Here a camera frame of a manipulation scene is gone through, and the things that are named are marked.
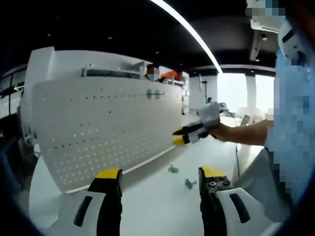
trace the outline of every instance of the green object on floor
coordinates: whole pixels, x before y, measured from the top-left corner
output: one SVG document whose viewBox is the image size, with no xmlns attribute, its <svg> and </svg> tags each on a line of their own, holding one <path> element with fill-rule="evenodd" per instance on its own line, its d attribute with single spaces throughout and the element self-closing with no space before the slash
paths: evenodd
<svg viewBox="0 0 315 236">
<path fill-rule="evenodd" d="M 192 189 L 192 187 L 197 184 L 197 181 L 194 182 L 190 182 L 189 179 L 185 180 L 185 185 L 187 186 L 187 188 Z"/>
<path fill-rule="evenodd" d="M 173 167 L 173 165 L 170 165 L 170 167 L 168 168 L 168 171 L 170 173 L 175 173 L 175 174 L 177 174 L 179 172 L 179 170 L 177 168 Z"/>
</svg>

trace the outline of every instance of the orange object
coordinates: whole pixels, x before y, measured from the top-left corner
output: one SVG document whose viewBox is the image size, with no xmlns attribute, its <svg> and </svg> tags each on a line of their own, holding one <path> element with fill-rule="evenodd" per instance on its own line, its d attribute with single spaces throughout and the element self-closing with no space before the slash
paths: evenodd
<svg viewBox="0 0 315 236">
<path fill-rule="evenodd" d="M 174 79 L 175 79 L 175 80 L 177 80 L 177 81 L 180 81 L 180 80 L 181 80 L 181 78 L 180 78 L 180 76 L 179 76 L 179 73 L 178 73 L 177 71 L 174 71 L 174 70 L 172 70 L 172 71 L 170 71 L 170 72 L 167 72 L 167 73 L 161 75 L 161 78 L 162 78 L 162 77 L 166 77 L 166 78 L 168 78 L 169 80 L 171 80 L 173 76 L 174 76 Z"/>
</svg>

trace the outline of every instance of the white wall partition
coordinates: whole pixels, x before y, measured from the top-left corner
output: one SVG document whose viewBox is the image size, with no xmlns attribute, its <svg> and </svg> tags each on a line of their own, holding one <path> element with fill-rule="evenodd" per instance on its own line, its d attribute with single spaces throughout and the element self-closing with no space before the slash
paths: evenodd
<svg viewBox="0 0 315 236">
<path fill-rule="evenodd" d="M 172 147 L 182 89 L 111 77 L 74 77 L 33 88 L 32 127 L 58 188 L 89 185 L 108 168 L 130 170 Z"/>
</svg>

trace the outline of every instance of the window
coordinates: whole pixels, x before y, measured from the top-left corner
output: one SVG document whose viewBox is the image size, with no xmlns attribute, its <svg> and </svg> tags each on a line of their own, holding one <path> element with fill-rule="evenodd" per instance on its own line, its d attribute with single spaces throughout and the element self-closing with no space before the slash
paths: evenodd
<svg viewBox="0 0 315 236">
<path fill-rule="evenodd" d="M 256 75 L 256 106 L 265 113 L 274 108 L 274 77 Z"/>
<path fill-rule="evenodd" d="M 247 107 L 247 84 L 245 74 L 218 75 L 218 102 L 226 103 L 230 112 Z"/>
</svg>

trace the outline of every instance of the ceiling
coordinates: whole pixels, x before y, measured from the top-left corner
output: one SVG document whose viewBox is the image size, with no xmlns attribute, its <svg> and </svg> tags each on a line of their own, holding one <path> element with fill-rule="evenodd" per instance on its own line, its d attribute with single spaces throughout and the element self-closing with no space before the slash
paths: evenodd
<svg viewBox="0 0 315 236">
<path fill-rule="evenodd" d="M 274 67 L 277 35 L 266 32 L 267 41 L 263 41 L 261 32 L 254 33 L 245 15 L 246 0 L 166 2 L 195 28 L 219 64 Z M 213 65 L 195 39 L 149 0 L 27 5 L 9 12 L 1 22 L 5 23 L 2 73 L 27 63 L 32 50 L 47 46 L 117 53 L 190 73 Z"/>
</svg>

